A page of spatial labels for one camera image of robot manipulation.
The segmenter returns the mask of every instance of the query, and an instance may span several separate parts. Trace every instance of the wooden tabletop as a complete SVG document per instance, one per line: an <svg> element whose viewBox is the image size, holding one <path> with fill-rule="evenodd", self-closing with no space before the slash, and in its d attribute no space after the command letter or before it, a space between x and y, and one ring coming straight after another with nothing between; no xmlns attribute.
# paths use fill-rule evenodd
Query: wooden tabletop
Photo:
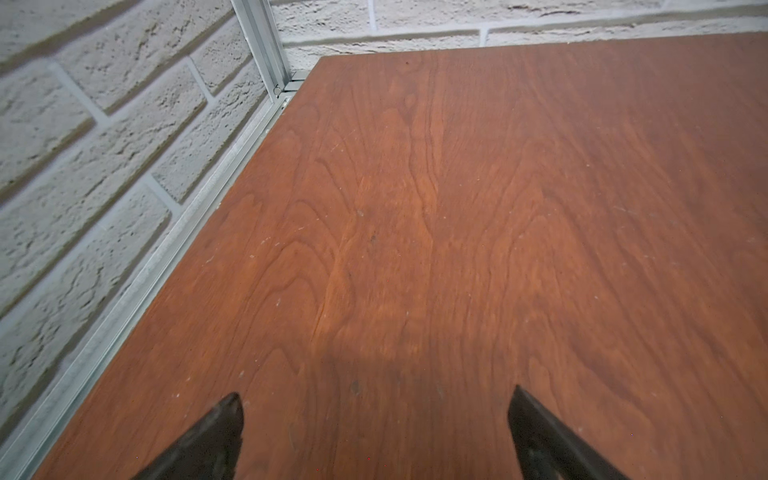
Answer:
<svg viewBox="0 0 768 480"><path fill-rule="evenodd" d="M216 401L237 478L520 478L515 384L632 478L768 478L768 35L324 58L36 478Z"/></svg>

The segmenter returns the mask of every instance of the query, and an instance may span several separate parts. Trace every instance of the wood grain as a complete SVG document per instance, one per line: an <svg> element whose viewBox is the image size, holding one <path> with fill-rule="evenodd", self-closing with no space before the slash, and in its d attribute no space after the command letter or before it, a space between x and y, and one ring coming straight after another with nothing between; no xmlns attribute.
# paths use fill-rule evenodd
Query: wood grain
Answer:
<svg viewBox="0 0 768 480"><path fill-rule="evenodd" d="M767 58L324 58L36 478L128 478L233 390L241 479L520 478L516 383L632 478L768 478Z"/></svg>

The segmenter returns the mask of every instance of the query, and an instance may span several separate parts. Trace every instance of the metal bracket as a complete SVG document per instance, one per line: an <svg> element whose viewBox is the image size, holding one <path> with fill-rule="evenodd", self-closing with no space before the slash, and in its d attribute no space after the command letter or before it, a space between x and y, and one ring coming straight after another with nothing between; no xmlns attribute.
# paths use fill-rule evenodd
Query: metal bracket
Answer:
<svg viewBox="0 0 768 480"><path fill-rule="evenodd" d="M274 102L291 81L290 66L283 51L269 0L231 0L253 60Z"/></svg>

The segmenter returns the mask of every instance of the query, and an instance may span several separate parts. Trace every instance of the brown wooden surface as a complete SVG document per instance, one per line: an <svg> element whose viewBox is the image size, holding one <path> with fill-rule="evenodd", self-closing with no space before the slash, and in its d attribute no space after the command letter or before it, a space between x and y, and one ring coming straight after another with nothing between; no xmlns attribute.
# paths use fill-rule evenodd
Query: brown wooden surface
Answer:
<svg viewBox="0 0 768 480"><path fill-rule="evenodd" d="M36 478L222 396L238 478L520 478L516 383L632 478L768 478L768 35L325 58Z"/></svg>

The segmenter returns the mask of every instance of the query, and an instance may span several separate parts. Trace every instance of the wall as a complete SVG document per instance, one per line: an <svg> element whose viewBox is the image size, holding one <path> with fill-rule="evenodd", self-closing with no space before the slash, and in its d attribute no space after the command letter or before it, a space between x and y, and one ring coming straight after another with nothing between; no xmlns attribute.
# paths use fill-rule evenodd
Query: wall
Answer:
<svg viewBox="0 0 768 480"><path fill-rule="evenodd" d="M0 439L265 97L229 0L0 4Z"/></svg>
<svg viewBox="0 0 768 480"><path fill-rule="evenodd" d="M768 0L273 0L290 66L324 55L768 30Z"/></svg>

